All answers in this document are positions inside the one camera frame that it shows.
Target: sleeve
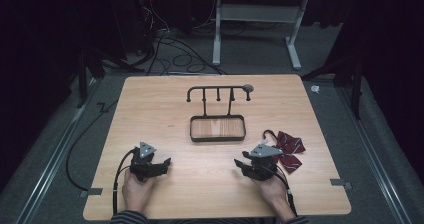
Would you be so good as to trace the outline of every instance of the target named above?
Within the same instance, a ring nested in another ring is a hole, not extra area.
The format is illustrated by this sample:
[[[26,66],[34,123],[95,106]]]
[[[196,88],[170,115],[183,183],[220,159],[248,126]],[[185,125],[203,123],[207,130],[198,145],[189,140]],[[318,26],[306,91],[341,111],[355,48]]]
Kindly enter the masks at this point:
[[[285,224],[311,224],[311,222],[309,222],[309,220],[304,216],[298,216],[290,219]]]
[[[128,210],[116,213],[110,221],[111,224],[147,224],[148,222],[145,215]]]

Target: gray floor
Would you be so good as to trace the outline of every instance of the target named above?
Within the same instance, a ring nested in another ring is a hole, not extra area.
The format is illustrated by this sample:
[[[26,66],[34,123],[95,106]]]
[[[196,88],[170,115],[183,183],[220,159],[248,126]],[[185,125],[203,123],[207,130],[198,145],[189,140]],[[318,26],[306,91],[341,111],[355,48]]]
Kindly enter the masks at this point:
[[[237,36],[232,36],[232,34],[238,33],[237,28],[224,29],[227,35],[223,36],[220,68],[225,73],[307,74],[324,64],[340,29],[340,27],[321,29],[318,25],[302,27],[296,40],[302,70],[294,71],[290,67],[288,53],[282,42],[282,37],[289,35],[290,27],[283,25],[265,28],[271,26],[257,23],[252,23],[250,26],[255,28],[248,28]],[[212,33],[194,32],[193,35],[186,36],[177,31],[171,31],[166,37],[168,35],[186,43],[205,60],[212,59]],[[166,38],[162,41],[178,45]],[[174,57],[182,53],[175,47],[160,45],[157,58],[172,62]],[[183,64],[187,60],[188,57],[183,56],[175,61],[177,64]],[[173,65],[168,73],[186,72],[186,68],[186,66],[176,67]],[[202,72],[215,74],[212,68],[207,68]],[[155,75],[163,73],[162,64],[155,63],[152,73]],[[107,106],[119,99],[125,78],[130,75],[134,74],[107,70],[106,77],[103,80],[97,80],[92,85],[96,88],[91,91],[92,98],[86,104],[83,113],[81,109],[76,108],[79,103],[77,91],[74,91],[68,100],[59,107],[2,192],[0,223],[22,221],[20,218],[23,216],[28,217],[28,223],[87,222],[82,215],[86,198],[80,197],[81,191],[68,181],[63,158],[57,160],[58,169],[52,173],[51,183],[48,182],[46,188],[43,189],[46,192],[38,193],[40,202],[37,202],[37,205],[29,203],[33,209],[31,212],[33,215],[22,215],[22,210],[28,209],[24,209],[25,205],[43,174],[43,170],[61,143],[61,138],[75,117],[75,113],[81,114],[81,120],[74,132],[71,133],[72,135],[69,135],[69,143],[72,144],[78,140],[71,155],[70,171],[77,183],[84,187],[90,186],[113,118],[114,108],[109,113],[103,114],[82,135],[81,139],[78,139],[78,136],[99,115],[98,102],[106,103]],[[422,223],[424,220],[423,186],[387,127],[384,115],[376,105],[366,80],[362,86],[361,120],[358,121],[351,118],[351,112],[346,108],[344,102],[344,94],[349,93],[349,88],[334,88],[331,79],[331,75],[321,76],[304,82],[304,85],[339,174],[353,186],[352,189],[346,190],[352,205],[352,212],[343,216],[311,216],[310,219],[314,223]],[[320,86],[319,94],[310,91],[311,85]],[[375,170],[375,163],[368,158],[369,151],[363,144],[364,137],[360,135],[358,126],[366,130],[365,142],[371,143],[375,152],[378,153],[378,163],[384,166],[383,174],[387,174],[389,177],[390,184],[398,194],[400,206],[393,207],[390,201],[387,201],[397,197],[387,196],[385,195],[387,192],[382,191],[385,188],[384,183],[377,178],[379,175],[381,176],[381,172]],[[66,158],[68,150],[69,147],[64,149],[64,158]],[[402,210],[402,207],[407,218],[399,220],[397,211]],[[169,220],[159,221],[159,223],[170,222]]]

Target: metal bracket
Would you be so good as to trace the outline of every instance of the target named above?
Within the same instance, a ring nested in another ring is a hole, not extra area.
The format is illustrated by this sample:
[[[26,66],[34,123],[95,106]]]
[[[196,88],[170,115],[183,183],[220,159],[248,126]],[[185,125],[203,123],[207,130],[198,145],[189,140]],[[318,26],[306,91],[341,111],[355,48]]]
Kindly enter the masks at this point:
[[[345,182],[344,179],[330,179],[332,186],[344,186],[345,190],[353,189],[352,183]]]
[[[88,191],[82,191],[80,197],[101,196],[103,188],[90,188]]]

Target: cable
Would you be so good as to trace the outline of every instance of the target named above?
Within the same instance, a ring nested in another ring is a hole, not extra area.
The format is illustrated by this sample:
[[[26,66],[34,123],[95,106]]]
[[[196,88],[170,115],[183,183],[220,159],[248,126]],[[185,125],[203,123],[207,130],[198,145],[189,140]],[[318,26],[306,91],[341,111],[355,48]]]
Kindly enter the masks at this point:
[[[135,153],[135,148],[132,149],[131,151],[127,152],[127,154],[125,154],[125,156],[121,160],[121,163],[119,163],[118,170],[116,171],[115,181],[113,182],[113,199],[112,199],[112,202],[113,202],[112,203],[112,205],[113,205],[113,215],[115,215],[118,212],[118,201],[117,201],[117,199],[118,199],[118,177],[119,177],[119,174],[121,174],[121,172],[123,170],[125,170],[126,168],[129,167],[128,166],[128,167],[125,167],[125,168],[121,169],[122,165],[124,164],[124,161],[127,159],[127,157],[131,153],[132,154]]]
[[[71,158],[72,150],[74,149],[75,145],[78,143],[78,141],[81,139],[81,137],[91,128],[91,126],[106,112],[109,111],[110,108],[112,108],[118,100],[114,101],[112,104],[110,104],[106,109],[104,109],[88,126],[87,128],[78,136],[78,138],[75,140],[74,143],[72,143],[71,148],[69,149],[68,155],[66,157],[66,176],[68,177],[68,180],[74,185],[76,188],[82,190],[82,191],[88,191],[88,188],[83,187],[79,184],[77,184],[71,176],[71,173],[69,171],[69,160]]]
[[[211,64],[209,64],[205,59],[203,59],[195,50],[193,50],[190,46],[188,46],[187,44],[185,44],[184,42],[182,42],[182,41],[179,41],[179,40],[176,40],[176,39],[173,39],[173,38],[165,38],[165,40],[172,40],[173,42],[177,42],[177,43],[179,43],[179,44],[181,44],[181,45],[183,45],[183,46],[185,46],[186,48],[188,48],[190,51],[192,51],[194,54],[195,54],[195,58],[198,58],[202,63],[201,64],[195,64],[195,65],[205,65],[205,66],[208,66],[208,67],[210,67],[210,68],[212,68],[213,70],[215,70],[219,75],[222,75],[223,73],[224,74],[226,74],[223,70],[221,70],[220,68],[218,68],[218,67],[216,67],[216,66],[214,66],[214,65],[211,65]],[[184,51],[184,52],[186,52],[186,53],[188,53],[186,50],[183,50],[182,48],[180,48],[180,47],[177,47],[177,46],[174,46],[174,45],[170,45],[170,44],[168,44],[168,43],[166,43],[166,42],[163,42],[163,44],[165,44],[165,45],[168,45],[168,46],[171,46],[171,47],[174,47],[174,48],[177,48],[177,49],[180,49],[180,50],[182,50],[182,51]]]

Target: metal frame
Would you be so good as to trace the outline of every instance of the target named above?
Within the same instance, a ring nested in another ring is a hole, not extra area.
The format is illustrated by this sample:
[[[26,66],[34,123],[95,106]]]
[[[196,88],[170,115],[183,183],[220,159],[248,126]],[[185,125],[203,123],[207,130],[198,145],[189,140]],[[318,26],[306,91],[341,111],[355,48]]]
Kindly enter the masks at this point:
[[[294,41],[299,32],[300,24],[306,10],[308,0],[302,0],[299,6],[258,6],[258,5],[227,5],[221,0],[216,0],[215,38],[213,44],[212,63],[215,66],[221,64],[221,21],[242,20],[260,22],[285,22],[293,23],[291,36],[285,37],[284,41],[294,70],[300,70],[301,65],[297,55]]]

